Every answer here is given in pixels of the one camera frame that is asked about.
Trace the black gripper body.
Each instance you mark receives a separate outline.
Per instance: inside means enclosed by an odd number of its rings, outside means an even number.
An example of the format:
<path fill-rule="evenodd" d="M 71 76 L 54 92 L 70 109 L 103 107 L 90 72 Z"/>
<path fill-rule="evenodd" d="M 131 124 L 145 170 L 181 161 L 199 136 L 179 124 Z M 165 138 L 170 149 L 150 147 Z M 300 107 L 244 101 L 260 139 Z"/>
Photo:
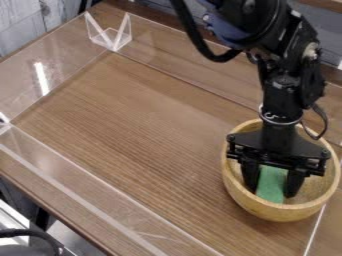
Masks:
<path fill-rule="evenodd" d="M 262 122 L 248 124 L 228 135 L 226 157 L 242 162 L 252 158 L 258 164 L 324 176 L 332 153 L 325 146 L 305 139 L 296 126 L 277 128 Z"/>

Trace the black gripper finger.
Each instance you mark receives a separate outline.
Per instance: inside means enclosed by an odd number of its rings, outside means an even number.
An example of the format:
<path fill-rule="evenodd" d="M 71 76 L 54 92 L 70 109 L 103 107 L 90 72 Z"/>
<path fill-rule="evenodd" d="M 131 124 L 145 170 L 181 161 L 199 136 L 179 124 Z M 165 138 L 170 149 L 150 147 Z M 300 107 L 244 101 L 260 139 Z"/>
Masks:
<path fill-rule="evenodd" d="M 260 180 L 260 164 L 253 159 L 245 159 L 241 164 L 244 181 L 252 192 L 257 191 Z"/>
<path fill-rule="evenodd" d="M 285 185 L 285 196 L 288 198 L 293 198 L 298 194 L 305 178 L 306 174 L 304 172 L 294 170 L 289 171 Z"/>

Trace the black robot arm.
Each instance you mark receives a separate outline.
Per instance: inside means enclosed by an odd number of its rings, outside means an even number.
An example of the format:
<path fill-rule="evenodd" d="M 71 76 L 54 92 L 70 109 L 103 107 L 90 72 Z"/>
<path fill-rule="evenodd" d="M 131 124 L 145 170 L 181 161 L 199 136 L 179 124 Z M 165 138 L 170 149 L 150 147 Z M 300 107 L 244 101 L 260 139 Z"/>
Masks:
<path fill-rule="evenodd" d="M 305 179 L 322 176 L 330 151 L 316 145 L 320 134 L 301 136 L 304 112 L 325 116 L 317 101 L 325 95 L 318 33 L 288 0 L 198 0 L 205 6 L 208 30 L 230 49 L 216 54 L 198 30 L 185 0 L 170 0 L 187 36 L 199 53 L 225 63 L 246 54 L 258 66 L 264 91 L 262 126 L 228 135 L 226 157 L 241 164 L 245 184 L 258 190 L 265 166 L 288 171 L 284 195 L 294 197 Z"/>

